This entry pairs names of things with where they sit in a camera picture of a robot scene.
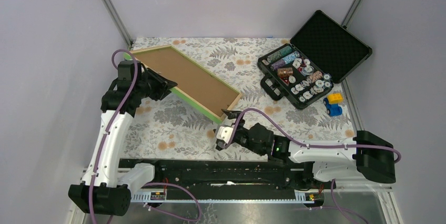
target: wooden frame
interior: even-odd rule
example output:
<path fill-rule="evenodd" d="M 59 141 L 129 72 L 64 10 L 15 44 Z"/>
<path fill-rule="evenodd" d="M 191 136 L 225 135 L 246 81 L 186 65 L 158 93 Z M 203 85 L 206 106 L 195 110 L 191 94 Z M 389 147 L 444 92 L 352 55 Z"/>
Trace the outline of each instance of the wooden frame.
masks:
<path fill-rule="evenodd" d="M 150 54 L 150 52 L 155 52 L 155 51 L 161 52 L 162 50 L 166 50 L 163 53 L 167 53 L 168 52 L 167 50 L 173 50 L 175 53 L 179 54 L 183 58 L 187 59 L 189 62 L 193 63 L 193 66 L 191 64 L 189 64 L 189 65 L 191 65 L 191 67 L 193 67 L 194 70 L 193 71 L 189 70 L 190 71 L 189 73 L 191 73 L 191 74 L 192 73 L 196 73 L 196 70 L 199 69 L 200 71 L 206 73 L 206 75 L 209 75 L 211 77 L 210 81 L 217 81 L 219 83 L 222 83 L 227 88 L 227 90 L 220 90 L 219 89 L 221 92 L 223 91 L 223 93 L 228 93 L 228 95 L 230 96 L 230 97 L 226 98 L 226 100 L 225 100 L 226 101 L 225 102 L 226 105 L 224 105 L 224 107 L 221 107 L 220 109 L 232 110 L 235 107 L 236 103 L 240 100 L 240 98 L 242 96 L 242 93 L 240 91 L 236 90 L 235 88 L 230 86 L 228 83 L 226 83 L 222 79 L 218 78 L 216 75 L 211 73 L 209 70 L 205 69 L 204 67 L 199 65 L 197 62 L 193 61 L 190 57 L 188 57 L 187 55 L 185 55 L 184 53 L 182 53 L 181 51 L 177 50 L 175 47 L 173 47 L 171 45 L 157 46 L 157 47 L 146 48 L 146 49 L 138 49 L 138 50 L 133 50 L 131 52 L 146 67 L 151 68 L 152 70 L 154 70 L 156 72 L 159 72 L 160 67 L 161 68 L 166 68 L 166 65 L 164 64 L 164 66 L 160 66 L 156 62 L 153 62 L 153 60 L 160 61 L 160 59 L 154 59 L 156 57 L 160 57 L 159 55 L 155 56 L 155 54 L 154 54 L 154 55 L 152 55 L 152 57 L 150 57 L 149 54 Z M 182 81 L 182 79 L 175 80 L 175 77 L 169 78 L 169 76 L 166 76 L 166 75 L 182 74 L 183 76 L 179 77 L 179 78 L 183 78 L 185 75 L 188 74 L 188 72 L 185 71 L 184 73 L 179 73 L 179 71 L 176 71 L 175 73 L 167 72 L 167 73 L 164 73 L 164 74 L 161 72 L 160 74 L 162 76 L 172 80 L 172 81 L 175 81 L 175 82 L 179 83 L 179 82 Z M 207 96 L 212 95 L 212 92 L 206 91 L 207 90 L 206 88 L 202 88 L 202 90 L 205 90 L 205 93 L 206 93 Z M 226 115 L 223 112 L 217 111 L 215 106 L 214 106 L 214 108 L 209 108 L 209 107 L 206 107 L 205 105 L 203 105 L 202 103 L 203 103 L 203 99 L 204 98 L 202 98 L 201 95 L 198 95 L 198 94 L 192 95 L 192 94 L 187 93 L 186 91 L 184 91 L 181 88 L 181 84 L 180 83 L 178 84 L 178 86 L 172 88 L 170 91 L 172 93 L 178 95 L 181 99 L 185 100 L 187 103 L 189 103 L 190 105 L 195 107 L 198 111 L 200 111 L 206 117 L 208 117 L 209 119 L 211 119 L 212 121 L 214 121 L 214 122 L 216 122 L 218 124 L 222 123 L 223 120 L 226 118 Z M 217 102 L 217 100 L 221 100 L 221 95 L 218 96 L 218 97 L 214 97 L 214 98 L 215 98 L 215 100 Z"/>

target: gray wall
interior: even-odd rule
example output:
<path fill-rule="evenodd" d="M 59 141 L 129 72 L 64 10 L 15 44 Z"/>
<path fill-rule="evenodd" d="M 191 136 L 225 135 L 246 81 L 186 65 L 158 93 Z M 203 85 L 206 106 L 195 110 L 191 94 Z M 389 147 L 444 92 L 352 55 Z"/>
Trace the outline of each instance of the gray wall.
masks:
<path fill-rule="evenodd" d="M 444 223 L 446 0 L 365 0 L 351 27 L 373 55 L 348 77 L 366 130 L 403 154 L 404 223 Z"/>
<path fill-rule="evenodd" d="M 0 0 L 0 223 L 64 223 L 125 48 L 101 0 Z"/>
<path fill-rule="evenodd" d="M 112 0 L 133 37 L 291 37 L 314 11 L 341 22 L 353 0 Z"/>

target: toy truck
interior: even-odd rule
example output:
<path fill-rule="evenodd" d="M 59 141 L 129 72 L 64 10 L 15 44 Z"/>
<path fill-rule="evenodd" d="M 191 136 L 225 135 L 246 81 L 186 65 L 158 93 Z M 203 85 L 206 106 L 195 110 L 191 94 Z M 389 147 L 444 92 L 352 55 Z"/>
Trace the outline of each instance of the toy truck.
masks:
<path fill-rule="evenodd" d="M 342 115 L 342 107 L 338 105 L 344 100 L 342 94 L 330 94 L 323 99 L 323 104 L 327 108 L 327 114 L 329 116 Z"/>

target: table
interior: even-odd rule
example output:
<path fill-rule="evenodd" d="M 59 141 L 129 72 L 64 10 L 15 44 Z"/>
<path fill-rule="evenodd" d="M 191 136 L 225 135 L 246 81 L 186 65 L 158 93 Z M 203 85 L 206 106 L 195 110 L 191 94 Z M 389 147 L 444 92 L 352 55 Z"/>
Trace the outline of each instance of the table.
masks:
<path fill-rule="evenodd" d="M 258 108 L 296 139 L 338 140 L 354 136 L 346 101 L 340 104 L 341 116 L 329 117 L 322 99 L 297 110 L 285 98 L 273 101 L 260 87 L 263 73 L 257 59 L 288 42 L 282 38 L 138 38 L 133 49 L 175 46 L 243 93 L 234 110 Z M 343 93 L 342 87 L 335 85 L 332 93 Z M 244 119 L 248 128 L 261 123 L 279 134 L 260 114 L 247 113 Z M 217 151 L 212 131 L 216 127 L 174 94 L 160 101 L 144 99 L 126 135 L 121 158 L 267 160 L 237 144 Z"/>

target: gray floor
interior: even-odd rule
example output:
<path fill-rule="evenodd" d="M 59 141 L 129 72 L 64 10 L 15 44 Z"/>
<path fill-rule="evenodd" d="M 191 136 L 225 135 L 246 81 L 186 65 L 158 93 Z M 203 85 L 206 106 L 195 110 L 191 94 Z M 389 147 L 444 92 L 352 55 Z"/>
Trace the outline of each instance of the gray floor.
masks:
<path fill-rule="evenodd" d="M 372 192 L 344 192 L 337 195 L 337 202 L 341 207 L 353 210 L 364 216 L 371 224 L 385 224 L 384 215 L 378 198 Z M 334 206 L 330 193 L 326 193 L 324 206 Z M 295 211 L 305 207 L 292 204 L 240 204 L 214 203 L 201 204 L 204 216 L 200 224 L 279 224 L 279 223 L 317 223 L 317 224 L 347 224 L 350 223 L 337 210 Z M 195 218 L 196 208 L 193 204 L 164 204 L 163 210 L 174 212 L 188 218 Z M 98 223 L 106 223 L 108 218 L 97 216 Z M 90 216 L 86 215 L 85 224 L 90 224 Z M 114 217 L 113 224 L 185 224 L 178 220 L 157 212 L 148 212 L 141 204 L 132 204 L 125 216 Z"/>

